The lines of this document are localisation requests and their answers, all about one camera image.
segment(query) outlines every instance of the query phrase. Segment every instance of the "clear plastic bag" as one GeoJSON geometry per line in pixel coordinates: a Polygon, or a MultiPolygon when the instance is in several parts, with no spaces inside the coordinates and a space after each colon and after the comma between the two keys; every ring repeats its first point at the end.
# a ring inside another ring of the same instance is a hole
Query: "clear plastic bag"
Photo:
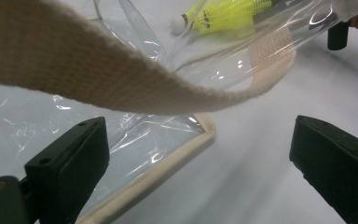
{"type": "Polygon", "coordinates": [[[217,89],[252,78],[250,47],[287,29],[283,57],[340,19],[329,0],[96,1],[104,26],[123,43],[192,83],[217,89]]]}
{"type": "Polygon", "coordinates": [[[0,176],[24,178],[28,160],[77,123],[101,116],[106,120],[110,162],[80,217],[205,134],[194,115],[114,112],[59,95],[0,86],[0,176]]]}

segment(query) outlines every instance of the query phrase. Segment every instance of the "yellow object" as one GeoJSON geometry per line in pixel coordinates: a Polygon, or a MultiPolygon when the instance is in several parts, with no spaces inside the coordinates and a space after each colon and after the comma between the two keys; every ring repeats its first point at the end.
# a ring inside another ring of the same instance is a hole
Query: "yellow object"
{"type": "Polygon", "coordinates": [[[200,35],[218,31],[253,30],[253,16],[271,7],[271,0],[209,0],[202,10],[202,2],[193,6],[185,15],[192,21],[192,29],[197,29],[200,35]]]}

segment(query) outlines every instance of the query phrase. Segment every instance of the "plastic wrap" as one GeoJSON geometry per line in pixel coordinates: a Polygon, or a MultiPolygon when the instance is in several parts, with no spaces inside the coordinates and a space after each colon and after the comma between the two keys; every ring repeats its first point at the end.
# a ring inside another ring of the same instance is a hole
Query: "plastic wrap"
{"type": "Polygon", "coordinates": [[[291,44],[271,55],[281,58],[340,22],[337,2],[95,0],[103,26],[124,44],[192,83],[224,90],[253,78],[255,41],[287,30],[291,44]]]}
{"type": "Polygon", "coordinates": [[[100,116],[106,119],[110,162],[82,215],[204,133],[192,115],[114,112],[59,95],[0,86],[0,176],[24,178],[23,165],[39,151],[78,122],[100,116]]]}

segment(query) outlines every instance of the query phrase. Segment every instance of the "plastic packaging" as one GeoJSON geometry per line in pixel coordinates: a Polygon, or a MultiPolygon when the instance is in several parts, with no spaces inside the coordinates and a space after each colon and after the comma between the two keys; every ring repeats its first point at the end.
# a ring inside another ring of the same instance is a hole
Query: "plastic packaging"
{"type": "Polygon", "coordinates": [[[110,162],[80,217],[205,133],[193,115],[114,112],[59,95],[0,86],[0,176],[24,178],[23,165],[39,151],[78,122],[100,116],[106,119],[110,162]]]}
{"type": "Polygon", "coordinates": [[[192,83],[223,90],[247,87],[255,69],[250,48],[262,37],[290,34],[291,44],[271,55],[279,59],[340,22],[333,0],[95,3],[103,26],[124,44],[192,83]]]}

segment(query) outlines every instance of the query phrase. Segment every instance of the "white cap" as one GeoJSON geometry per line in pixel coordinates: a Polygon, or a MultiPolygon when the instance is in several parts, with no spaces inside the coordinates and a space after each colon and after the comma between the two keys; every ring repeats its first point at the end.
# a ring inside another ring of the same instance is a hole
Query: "white cap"
{"type": "Polygon", "coordinates": [[[182,16],[177,16],[172,19],[171,29],[175,35],[181,34],[186,28],[185,19],[182,16]]]}

